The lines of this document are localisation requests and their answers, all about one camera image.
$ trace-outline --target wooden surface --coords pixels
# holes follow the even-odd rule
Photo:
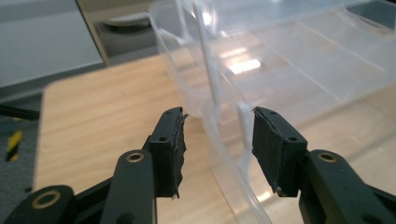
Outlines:
[[[75,193],[112,176],[118,157],[140,149],[163,111],[179,106],[156,56],[48,86],[40,121],[34,188],[64,184]],[[199,119],[185,124],[187,152],[178,200],[159,199],[159,223],[235,223],[207,164]]]

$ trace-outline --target transparent plastic bin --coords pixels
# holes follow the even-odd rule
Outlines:
[[[252,158],[255,106],[296,125],[310,149],[360,164],[358,172],[367,169],[361,165],[367,158],[396,158],[395,118],[363,98],[396,79],[395,11],[386,2],[359,0],[152,5],[159,50],[183,106],[203,119],[212,171],[240,223],[270,223],[264,211],[275,223],[302,222],[297,200],[273,197]],[[396,182],[388,173],[377,176]],[[378,187],[396,193],[384,186]]]
[[[309,150],[340,154],[365,183],[396,195],[395,95],[396,85],[292,124],[308,141]],[[247,126],[254,114],[249,111],[241,116],[241,107],[227,101],[218,107],[209,101],[203,113],[213,145],[211,170],[236,219],[239,223],[303,223],[298,199],[278,198],[252,155],[252,126]]]
[[[364,11],[360,2],[174,0],[149,13],[189,113],[201,117],[206,99],[219,102],[225,81],[254,105],[304,119],[396,78],[394,29],[352,13]]]

